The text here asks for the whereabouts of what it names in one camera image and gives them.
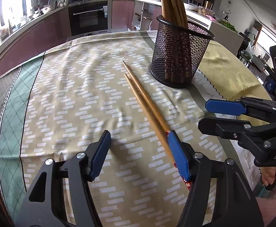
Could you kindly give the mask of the right hand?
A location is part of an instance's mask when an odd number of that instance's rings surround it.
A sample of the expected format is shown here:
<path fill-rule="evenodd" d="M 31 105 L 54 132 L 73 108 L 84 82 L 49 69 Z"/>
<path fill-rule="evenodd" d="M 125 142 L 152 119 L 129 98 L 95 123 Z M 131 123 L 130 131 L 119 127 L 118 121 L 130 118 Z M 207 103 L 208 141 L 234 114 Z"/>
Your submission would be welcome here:
<path fill-rule="evenodd" d="M 276 178 L 276 167 L 261 167 L 262 182 L 265 186 L 273 184 Z"/>

